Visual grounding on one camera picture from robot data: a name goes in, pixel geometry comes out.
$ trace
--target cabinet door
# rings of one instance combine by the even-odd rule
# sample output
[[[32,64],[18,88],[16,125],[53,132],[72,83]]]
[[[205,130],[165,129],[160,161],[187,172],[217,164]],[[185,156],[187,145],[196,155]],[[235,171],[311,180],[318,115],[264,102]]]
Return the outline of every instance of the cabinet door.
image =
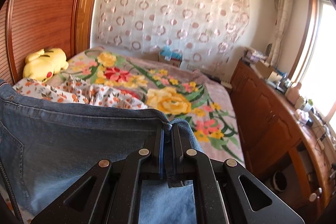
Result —
[[[253,174],[258,176],[276,163],[298,141],[298,136],[293,117],[286,110],[278,110],[267,131],[247,152]]]
[[[240,122],[242,141],[246,149],[256,145],[268,130],[269,120],[275,116],[278,107],[278,100],[267,87],[263,88],[263,85],[260,85],[259,89],[253,105],[245,106],[245,117]]]
[[[240,85],[246,75],[246,69],[244,66],[245,66],[244,64],[242,64],[241,62],[238,62],[235,72],[232,75],[230,82],[232,85],[233,92],[239,92],[241,90]]]
[[[244,121],[247,113],[253,107],[259,91],[257,81],[251,75],[245,76],[245,80],[241,84],[241,90],[236,92],[236,97],[231,100],[239,123]]]

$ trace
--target wooden headboard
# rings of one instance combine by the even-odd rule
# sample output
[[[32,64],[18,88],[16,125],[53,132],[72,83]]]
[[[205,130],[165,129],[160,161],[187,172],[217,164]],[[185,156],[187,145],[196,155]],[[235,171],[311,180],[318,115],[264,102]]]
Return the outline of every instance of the wooden headboard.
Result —
[[[6,0],[0,10],[0,78],[22,78],[25,57],[60,47],[70,58],[90,44],[94,0]]]

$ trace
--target window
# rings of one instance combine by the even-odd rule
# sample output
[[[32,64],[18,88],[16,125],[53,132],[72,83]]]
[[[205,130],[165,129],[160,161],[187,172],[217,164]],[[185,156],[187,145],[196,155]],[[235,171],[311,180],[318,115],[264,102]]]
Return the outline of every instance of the window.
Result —
[[[300,94],[312,99],[325,122],[336,129],[336,10],[329,0],[315,0],[312,6],[292,80],[302,83]]]

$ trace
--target silver rivet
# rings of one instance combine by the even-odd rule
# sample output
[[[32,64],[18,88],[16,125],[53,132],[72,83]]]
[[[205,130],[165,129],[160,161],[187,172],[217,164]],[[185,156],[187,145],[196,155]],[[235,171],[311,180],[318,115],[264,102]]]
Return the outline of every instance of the silver rivet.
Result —
[[[139,154],[140,154],[141,156],[146,156],[146,155],[149,154],[149,150],[146,149],[146,148],[142,148],[142,149],[139,150]]]
[[[107,166],[109,166],[109,164],[110,164],[110,162],[108,160],[101,160],[99,162],[100,167],[107,167]]]
[[[310,201],[310,202],[314,202],[316,199],[317,199],[317,194],[316,194],[316,193],[312,193],[312,194],[309,196],[309,201]]]
[[[237,165],[237,162],[234,159],[228,159],[226,161],[226,164],[230,167],[235,167]]]
[[[195,149],[188,149],[187,154],[189,156],[195,156],[197,154],[197,151]]]

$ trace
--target cardboard box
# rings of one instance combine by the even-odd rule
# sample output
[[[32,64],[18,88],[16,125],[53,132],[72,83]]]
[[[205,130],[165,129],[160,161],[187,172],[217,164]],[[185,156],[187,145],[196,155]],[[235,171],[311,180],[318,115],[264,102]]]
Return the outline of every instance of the cardboard box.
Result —
[[[255,68],[259,71],[262,77],[265,79],[275,82],[281,80],[282,76],[272,66],[267,67],[260,60],[256,63]]]
[[[178,59],[175,59],[175,58],[170,58],[170,57],[167,57],[167,56],[159,55],[159,62],[166,63],[166,64],[169,64],[169,65],[173,65],[174,67],[179,68],[181,63],[182,63],[182,60],[178,60]]]

